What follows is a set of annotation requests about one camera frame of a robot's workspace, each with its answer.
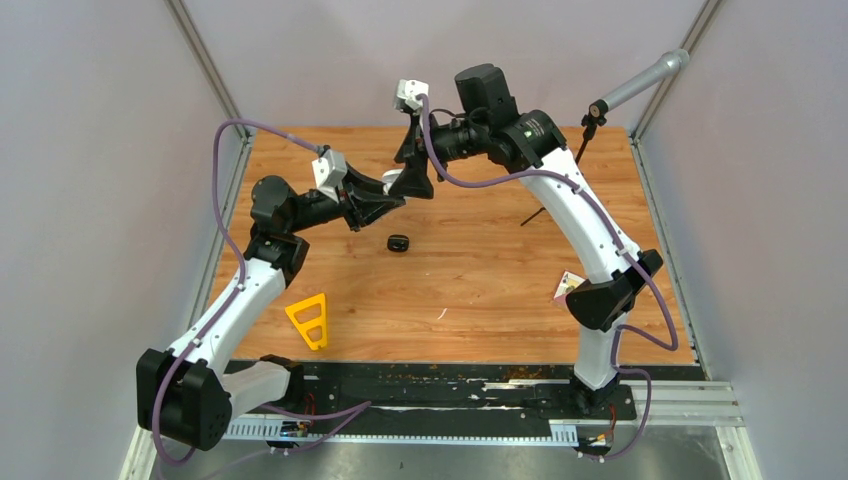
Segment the white earbud charging case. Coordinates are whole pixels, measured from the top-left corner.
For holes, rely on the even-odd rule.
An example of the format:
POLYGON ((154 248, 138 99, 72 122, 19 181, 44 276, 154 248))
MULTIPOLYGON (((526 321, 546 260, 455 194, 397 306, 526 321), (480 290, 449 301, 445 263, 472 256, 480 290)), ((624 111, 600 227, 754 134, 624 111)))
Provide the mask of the white earbud charging case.
POLYGON ((402 169, 391 169, 383 173, 381 177, 381 181, 384 185, 384 190, 388 192, 392 185, 397 181, 400 175, 403 173, 402 169))

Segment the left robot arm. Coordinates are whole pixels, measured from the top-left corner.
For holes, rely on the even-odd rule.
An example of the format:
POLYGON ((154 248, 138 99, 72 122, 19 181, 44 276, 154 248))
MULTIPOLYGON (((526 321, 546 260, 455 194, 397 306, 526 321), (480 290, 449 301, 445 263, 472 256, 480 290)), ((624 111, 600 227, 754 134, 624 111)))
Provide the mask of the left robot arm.
POLYGON ((391 189, 400 170, 377 180, 350 165, 313 163, 316 186, 297 193, 277 175, 251 191, 250 241, 239 252, 237 273, 201 318, 163 351, 145 351, 136 365, 137 418, 141 428, 208 451, 232 420, 266 403, 283 413, 306 400, 303 369, 266 355, 228 373, 233 353, 259 316, 300 272, 309 243, 299 232, 336 219, 353 231, 404 205, 391 189))

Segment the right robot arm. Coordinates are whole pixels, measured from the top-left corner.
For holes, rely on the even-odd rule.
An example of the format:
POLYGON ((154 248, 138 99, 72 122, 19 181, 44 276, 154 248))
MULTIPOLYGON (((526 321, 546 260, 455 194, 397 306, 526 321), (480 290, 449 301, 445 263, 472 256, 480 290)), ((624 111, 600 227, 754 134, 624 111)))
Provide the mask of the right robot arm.
POLYGON ((622 331, 643 288, 655 289, 663 265, 655 250, 643 250, 619 227, 581 172, 577 156, 552 118, 535 109, 520 111, 503 70, 491 63, 469 67, 454 77, 462 110, 448 124, 435 119, 427 83, 398 81, 396 110, 410 127, 387 172, 392 196, 431 199, 428 169, 441 181, 485 188, 519 181, 551 215, 586 275, 566 295, 580 325, 571 403, 584 417, 596 417, 611 403, 608 385, 620 374, 622 331))

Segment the yellow triangular plastic piece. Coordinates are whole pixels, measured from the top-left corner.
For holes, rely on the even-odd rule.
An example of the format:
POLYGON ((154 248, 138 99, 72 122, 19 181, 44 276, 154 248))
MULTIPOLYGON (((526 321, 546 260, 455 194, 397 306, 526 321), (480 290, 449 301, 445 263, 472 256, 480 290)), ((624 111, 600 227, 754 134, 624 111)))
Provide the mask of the yellow triangular plastic piece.
POLYGON ((284 312, 311 351, 328 346, 328 310, 324 293, 290 304, 284 312))

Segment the red playing card box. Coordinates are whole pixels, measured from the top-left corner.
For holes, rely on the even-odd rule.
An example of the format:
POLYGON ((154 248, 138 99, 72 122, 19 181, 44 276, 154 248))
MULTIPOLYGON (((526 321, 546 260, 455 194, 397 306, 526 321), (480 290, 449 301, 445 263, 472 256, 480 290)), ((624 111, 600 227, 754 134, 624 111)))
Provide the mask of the red playing card box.
POLYGON ((565 308, 566 297, 572 291, 576 290, 584 281, 585 278, 582 276, 571 271, 564 271, 552 297, 553 302, 565 308))

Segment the grey metal cylinder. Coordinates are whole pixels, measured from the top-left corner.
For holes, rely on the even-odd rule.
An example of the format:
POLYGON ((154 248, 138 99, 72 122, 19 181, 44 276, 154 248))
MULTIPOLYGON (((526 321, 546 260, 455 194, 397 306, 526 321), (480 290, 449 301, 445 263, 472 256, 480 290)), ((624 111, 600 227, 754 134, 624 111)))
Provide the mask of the grey metal cylinder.
POLYGON ((664 53, 655 63, 594 101, 588 108, 589 117, 605 117, 650 87, 678 74, 689 62, 690 54, 685 49, 664 53))

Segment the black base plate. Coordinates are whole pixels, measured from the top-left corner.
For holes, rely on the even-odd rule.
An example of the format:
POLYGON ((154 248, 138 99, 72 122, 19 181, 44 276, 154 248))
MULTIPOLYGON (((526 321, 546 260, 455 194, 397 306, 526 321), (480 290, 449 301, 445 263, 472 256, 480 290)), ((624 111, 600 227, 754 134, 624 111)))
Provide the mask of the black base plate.
POLYGON ((314 361, 302 366, 302 385, 274 406, 329 413, 369 401, 374 408, 517 409, 543 419, 638 417, 629 386, 615 382, 590 393, 569 364, 314 361))

